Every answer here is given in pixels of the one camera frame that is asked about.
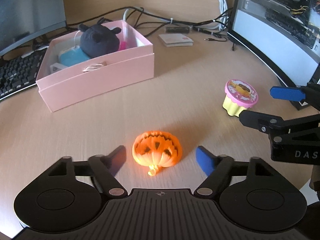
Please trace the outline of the pink open cardboard box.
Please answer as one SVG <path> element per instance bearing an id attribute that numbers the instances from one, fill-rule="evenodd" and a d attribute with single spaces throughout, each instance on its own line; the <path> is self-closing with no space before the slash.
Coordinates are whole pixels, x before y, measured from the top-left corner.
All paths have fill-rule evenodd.
<path id="1" fill-rule="evenodd" d="M 51 112 L 121 87 L 148 80 L 155 75 L 153 44 L 123 20 L 107 22 L 109 29 L 121 28 L 120 41 L 127 49 L 73 65 L 54 74 L 50 65 L 59 61 L 62 50 L 79 45 L 81 33 L 53 39 L 36 78 L 39 94 Z"/>

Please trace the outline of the orange pumpkin toy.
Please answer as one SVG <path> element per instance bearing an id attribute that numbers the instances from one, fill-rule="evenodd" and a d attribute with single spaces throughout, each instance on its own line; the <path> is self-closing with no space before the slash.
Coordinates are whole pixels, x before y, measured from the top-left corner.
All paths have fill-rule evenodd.
<path id="1" fill-rule="evenodd" d="M 161 168 L 176 165 L 182 155 L 180 141 L 169 132 L 144 132 L 136 137 L 132 146 L 132 156 L 135 162 L 148 167 L 149 176 L 155 176 Z"/>

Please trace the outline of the black keyboard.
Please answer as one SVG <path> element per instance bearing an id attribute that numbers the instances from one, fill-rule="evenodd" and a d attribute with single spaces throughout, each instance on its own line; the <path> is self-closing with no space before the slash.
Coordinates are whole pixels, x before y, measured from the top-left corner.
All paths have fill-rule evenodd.
<path id="1" fill-rule="evenodd" d="M 36 78 L 47 48 L 7 61 L 1 67 L 1 100 L 36 85 Z"/>

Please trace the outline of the white usb battery charger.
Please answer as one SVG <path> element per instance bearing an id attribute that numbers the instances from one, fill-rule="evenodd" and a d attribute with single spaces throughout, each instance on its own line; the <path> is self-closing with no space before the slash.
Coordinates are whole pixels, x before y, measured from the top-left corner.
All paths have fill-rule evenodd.
<path id="1" fill-rule="evenodd" d="M 66 68 L 68 68 L 67 66 L 65 66 L 65 65 L 63 65 L 63 64 L 60 64 L 60 63 L 54 63 L 54 64 L 52 64 L 52 65 L 50 65 L 50 73 L 51 74 L 54 74 L 54 73 L 56 73 L 56 72 L 58 72 L 58 71 L 61 71 L 61 70 L 63 70 L 63 69 L 66 69 Z"/>

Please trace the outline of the pink yellow cupcake toy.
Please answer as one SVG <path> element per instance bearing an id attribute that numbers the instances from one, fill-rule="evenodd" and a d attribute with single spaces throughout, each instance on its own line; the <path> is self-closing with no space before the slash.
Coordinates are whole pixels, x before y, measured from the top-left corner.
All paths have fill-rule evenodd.
<path id="1" fill-rule="evenodd" d="M 257 104 L 259 96 L 257 91 L 241 80 L 232 79 L 225 84 L 225 99 L 222 107 L 229 116 L 239 117 L 240 113 Z"/>

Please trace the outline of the pink plastic strainer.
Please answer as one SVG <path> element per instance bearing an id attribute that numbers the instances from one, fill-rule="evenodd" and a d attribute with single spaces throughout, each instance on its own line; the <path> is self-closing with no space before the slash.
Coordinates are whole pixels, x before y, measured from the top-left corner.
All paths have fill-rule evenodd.
<path id="1" fill-rule="evenodd" d="M 119 44 L 119 51 L 121 50 L 125 50 L 127 49 L 127 42 L 126 41 L 120 41 L 120 44 Z"/>

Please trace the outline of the white card pack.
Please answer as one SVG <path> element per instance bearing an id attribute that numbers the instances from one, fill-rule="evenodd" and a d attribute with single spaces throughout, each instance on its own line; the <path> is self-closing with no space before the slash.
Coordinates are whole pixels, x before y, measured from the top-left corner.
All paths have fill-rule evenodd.
<path id="1" fill-rule="evenodd" d="M 194 44 L 191 38 L 183 34 L 159 34 L 158 37 L 166 47 L 188 47 Z"/>

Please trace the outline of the blue white packet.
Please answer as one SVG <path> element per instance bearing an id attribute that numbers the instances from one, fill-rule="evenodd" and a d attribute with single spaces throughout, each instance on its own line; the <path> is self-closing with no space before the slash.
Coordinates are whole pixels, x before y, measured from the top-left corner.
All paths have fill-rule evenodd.
<path id="1" fill-rule="evenodd" d="M 59 53 L 59 63 L 66 67 L 71 67 L 90 59 L 91 57 L 84 53 L 80 46 L 73 46 Z"/>

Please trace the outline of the black plush toy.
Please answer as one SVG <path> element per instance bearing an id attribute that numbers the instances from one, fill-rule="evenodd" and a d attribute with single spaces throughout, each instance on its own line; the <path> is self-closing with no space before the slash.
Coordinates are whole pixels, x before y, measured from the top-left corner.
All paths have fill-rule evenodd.
<path id="1" fill-rule="evenodd" d="M 109 29 L 102 24 L 89 27 L 81 23 L 78 25 L 78 30 L 82 32 L 80 48 L 91 58 L 114 53 L 120 47 L 120 39 L 117 37 L 117 34 L 121 33 L 119 27 Z"/>

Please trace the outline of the black computer monitor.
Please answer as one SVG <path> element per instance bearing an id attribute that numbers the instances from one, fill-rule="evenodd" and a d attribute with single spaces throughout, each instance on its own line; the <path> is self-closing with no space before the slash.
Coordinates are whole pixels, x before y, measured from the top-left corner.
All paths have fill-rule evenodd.
<path id="1" fill-rule="evenodd" d="M 1 56 L 65 26 L 63 0 L 1 0 Z"/>

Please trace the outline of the glass panel computer case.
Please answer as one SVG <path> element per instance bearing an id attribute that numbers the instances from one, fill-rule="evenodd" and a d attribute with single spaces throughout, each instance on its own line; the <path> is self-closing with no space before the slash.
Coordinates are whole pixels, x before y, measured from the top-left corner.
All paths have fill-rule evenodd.
<path id="1" fill-rule="evenodd" d="M 319 0 L 234 0 L 228 36 L 282 86 L 319 83 Z"/>

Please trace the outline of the black flashlight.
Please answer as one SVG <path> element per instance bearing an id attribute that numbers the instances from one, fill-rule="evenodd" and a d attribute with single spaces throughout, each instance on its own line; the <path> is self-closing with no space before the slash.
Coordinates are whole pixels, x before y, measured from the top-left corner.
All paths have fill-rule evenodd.
<path id="1" fill-rule="evenodd" d="M 180 27 L 180 26 L 168 26 L 165 28 L 166 34 L 188 34 L 190 33 L 189 27 Z"/>

